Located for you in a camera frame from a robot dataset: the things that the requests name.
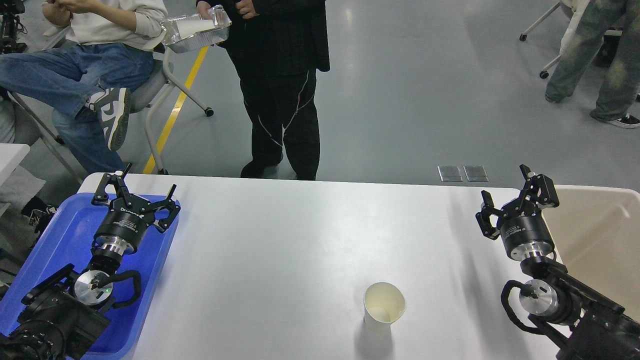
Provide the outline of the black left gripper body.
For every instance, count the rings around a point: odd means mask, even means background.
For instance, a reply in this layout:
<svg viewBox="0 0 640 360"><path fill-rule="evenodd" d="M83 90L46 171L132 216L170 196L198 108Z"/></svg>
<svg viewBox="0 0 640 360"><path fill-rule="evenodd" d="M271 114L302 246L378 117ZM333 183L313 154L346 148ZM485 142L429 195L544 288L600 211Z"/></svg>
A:
<svg viewBox="0 0 640 360"><path fill-rule="evenodd" d="M130 208L126 205L123 198L110 202L109 210L94 234L94 241L100 248L106 249L107 244L112 244L117 253L136 253L151 226L160 234L169 227L160 224L156 218L157 211L168 209L166 200L151 202L144 197L136 197Z"/></svg>

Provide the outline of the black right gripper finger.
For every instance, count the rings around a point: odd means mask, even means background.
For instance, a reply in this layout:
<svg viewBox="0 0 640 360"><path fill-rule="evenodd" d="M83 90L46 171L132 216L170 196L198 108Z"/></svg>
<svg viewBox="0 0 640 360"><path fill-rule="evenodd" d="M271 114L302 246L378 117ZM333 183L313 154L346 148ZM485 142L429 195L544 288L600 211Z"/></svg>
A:
<svg viewBox="0 0 640 360"><path fill-rule="evenodd" d="M519 166L525 184L518 196L521 214L540 214L544 208L557 208L560 200L553 180L544 174L535 174L525 164Z"/></svg>
<svg viewBox="0 0 640 360"><path fill-rule="evenodd" d="M481 191L482 196L482 205L480 208L480 212L477 212L475 215L476 221L482 234L491 240L496 240L500 237L499 229L492 225L490 218L491 216L495 216L498 219L503 217L503 210L495 208L493 198L491 194L486 191Z"/></svg>

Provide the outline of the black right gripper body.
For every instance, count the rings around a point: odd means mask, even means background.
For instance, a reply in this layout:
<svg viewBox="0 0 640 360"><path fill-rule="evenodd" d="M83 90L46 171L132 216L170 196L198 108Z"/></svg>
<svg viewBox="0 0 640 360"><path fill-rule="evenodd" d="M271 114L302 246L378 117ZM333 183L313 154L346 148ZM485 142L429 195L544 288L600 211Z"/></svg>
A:
<svg viewBox="0 0 640 360"><path fill-rule="evenodd" d="M547 256L553 253L555 245L542 209L532 197L514 199L496 211L496 223L506 255L521 262L527 258Z"/></svg>

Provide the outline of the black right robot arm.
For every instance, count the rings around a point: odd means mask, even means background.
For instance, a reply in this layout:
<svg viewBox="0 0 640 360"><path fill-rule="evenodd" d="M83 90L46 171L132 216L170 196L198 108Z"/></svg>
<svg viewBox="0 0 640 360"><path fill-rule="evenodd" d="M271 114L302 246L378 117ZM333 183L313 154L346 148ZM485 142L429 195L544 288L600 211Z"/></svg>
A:
<svg viewBox="0 0 640 360"><path fill-rule="evenodd" d="M625 308L569 275L557 260L544 208L560 204L553 180L519 166L525 180L519 195L496 208L481 192L475 215L482 234L501 239L508 258L530 280L508 280L500 302L508 319L526 333L543 335L557 347L558 360L637 360L639 324Z"/></svg>

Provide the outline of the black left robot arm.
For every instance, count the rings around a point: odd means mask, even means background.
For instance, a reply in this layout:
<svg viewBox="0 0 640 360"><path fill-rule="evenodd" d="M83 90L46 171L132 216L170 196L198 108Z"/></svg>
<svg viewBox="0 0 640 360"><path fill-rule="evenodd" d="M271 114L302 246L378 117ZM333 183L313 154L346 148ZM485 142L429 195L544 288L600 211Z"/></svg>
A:
<svg viewBox="0 0 640 360"><path fill-rule="evenodd" d="M137 341L179 221L125 173L66 199L1 301L3 360L119 360Z"/></svg>

